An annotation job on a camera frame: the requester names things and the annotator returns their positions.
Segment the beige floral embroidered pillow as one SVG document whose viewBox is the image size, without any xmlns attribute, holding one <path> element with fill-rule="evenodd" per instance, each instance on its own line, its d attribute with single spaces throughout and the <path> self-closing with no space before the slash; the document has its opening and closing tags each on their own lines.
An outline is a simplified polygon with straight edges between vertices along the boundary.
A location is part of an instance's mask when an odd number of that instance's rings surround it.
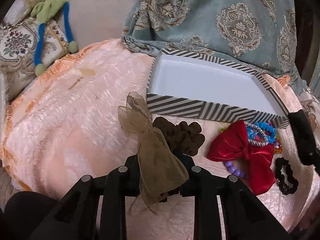
<svg viewBox="0 0 320 240">
<path fill-rule="evenodd" d="M 38 41 L 38 25 L 32 17 L 10 30 L 1 30 L 1 73 L 5 76 L 9 101 L 36 78 L 34 54 Z M 44 29 L 41 61 L 49 67 L 67 52 L 67 38 L 58 23 L 51 19 Z"/>
</svg>

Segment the olive organza bow hair clip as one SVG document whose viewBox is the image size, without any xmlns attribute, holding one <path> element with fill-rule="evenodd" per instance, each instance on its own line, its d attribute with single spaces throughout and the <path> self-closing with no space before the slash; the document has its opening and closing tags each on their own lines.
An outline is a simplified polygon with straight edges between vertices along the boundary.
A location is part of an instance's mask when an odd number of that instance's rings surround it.
<svg viewBox="0 0 320 240">
<path fill-rule="evenodd" d="M 127 95 L 126 105 L 118 107 L 118 120 L 125 132 L 138 136 L 140 195 L 155 213 L 156 204 L 189 179 L 188 171 L 172 154 L 162 131 L 153 127 L 151 114 L 141 95 L 136 92 Z"/>
</svg>

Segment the green blue plush toy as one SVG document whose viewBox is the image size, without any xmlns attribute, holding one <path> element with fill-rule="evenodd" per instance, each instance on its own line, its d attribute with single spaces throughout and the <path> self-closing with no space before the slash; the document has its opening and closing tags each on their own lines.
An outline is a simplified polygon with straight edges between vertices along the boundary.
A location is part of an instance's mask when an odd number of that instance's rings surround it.
<svg viewBox="0 0 320 240">
<path fill-rule="evenodd" d="M 36 17 L 38 24 L 39 40 L 36 45 L 34 54 L 35 74 L 41 75 L 47 70 L 47 67 L 42 63 L 41 55 L 44 46 L 44 30 L 46 24 L 58 13 L 63 10 L 63 19 L 65 25 L 65 35 L 68 42 L 68 50 L 71 54 L 78 51 L 78 44 L 73 38 L 73 33 L 69 23 L 69 0 L 43 0 L 33 7 L 31 17 Z"/>
</svg>

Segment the brown fabric scrunchie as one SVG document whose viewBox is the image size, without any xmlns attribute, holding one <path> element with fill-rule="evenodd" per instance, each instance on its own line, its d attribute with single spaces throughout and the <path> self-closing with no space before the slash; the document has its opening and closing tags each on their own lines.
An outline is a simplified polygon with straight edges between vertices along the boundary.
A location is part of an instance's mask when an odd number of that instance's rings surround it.
<svg viewBox="0 0 320 240">
<path fill-rule="evenodd" d="M 174 125 L 159 116 L 153 121 L 153 127 L 161 130 L 165 140 L 175 156 L 188 155 L 194 157 L 205 141 L 202 128 L 197 122 L 187 124 L 185 121 Z"/>
</svg>

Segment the pink quilted bedspread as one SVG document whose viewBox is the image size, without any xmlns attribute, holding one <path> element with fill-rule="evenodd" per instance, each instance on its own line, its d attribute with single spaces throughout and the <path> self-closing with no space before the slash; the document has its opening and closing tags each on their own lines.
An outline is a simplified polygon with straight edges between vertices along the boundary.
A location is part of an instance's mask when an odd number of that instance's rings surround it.
<svg viewBox="0 0 320 240">
<path fill-rule="evenodd" d="M 1 139 L 1 160 L 22 189 L 61 199 L 84 174 L 99 177 L 123 165 L 136 153 L 137 138 L 125 133 L 118 106 L 129 92 L 145 97 L 154 57 L 131 53 L 120 39 L 87 46 L 66 55 L 30 84 L 7 108 Z M 194 158 L 214 175 L 226 177 L 221 163 L 205 155 L 227 123 L 196 121 L 206 141 Z M 286 230 L 294 228 L 319 193 L 319 176 L 298 159 L 290 127 L 279 129 L 283 156 L 299 181 L 295 194 L 283 195 L 277 185 L 259 195 Z M 194 199 L 172 196 L 152 213 L 139 197 L 128 198 L 128 239 L 193 239 Z"/>
</svg>

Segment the teal damask blanket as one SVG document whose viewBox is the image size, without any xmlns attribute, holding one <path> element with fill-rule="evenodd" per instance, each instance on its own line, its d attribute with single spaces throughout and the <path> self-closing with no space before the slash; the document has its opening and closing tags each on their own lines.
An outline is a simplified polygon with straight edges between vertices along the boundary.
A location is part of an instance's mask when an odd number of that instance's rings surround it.
<svg viewBox="0 0 320 240">
<path fill-rule="evenodd" d="M 121 39 L 133 52 L 204 53 L 246 63 L 274 78 L 288 75 L 296 94 L 306 87 L 295 65 L 294 0 L 139 0 Z"/>
</svg>

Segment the striped black white box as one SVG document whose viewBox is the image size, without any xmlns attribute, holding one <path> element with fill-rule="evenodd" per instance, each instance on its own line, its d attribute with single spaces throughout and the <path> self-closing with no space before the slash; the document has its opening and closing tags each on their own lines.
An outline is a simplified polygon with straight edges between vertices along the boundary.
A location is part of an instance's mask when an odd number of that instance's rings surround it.
<svg viewBox="0 0 320 240">
<path fill-rule="evenodd" d="M 146 89 L 151 113 L 233 123 L 289 126 L 289 111 L 256 70 L 192 51 L 162 49 Z"/>
</svg>

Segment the red satin bow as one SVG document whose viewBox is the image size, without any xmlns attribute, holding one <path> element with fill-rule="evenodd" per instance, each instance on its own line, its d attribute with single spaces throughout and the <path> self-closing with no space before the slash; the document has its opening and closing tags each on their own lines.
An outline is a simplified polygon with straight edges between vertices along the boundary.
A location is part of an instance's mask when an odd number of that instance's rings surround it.
<svg viewBox="0 0 320 240">
<path fill-rule="evenodd" d="M 244 160 L 247 164 L 248 184 L 257 196 L 266 193 L 275 182 L 270 169 L 274 146 L 257 147 L 249 144 L 245 122 L 236 121 L 220 133 L 211 143 L 207 158 L 215 162 Z"/>
</svg>

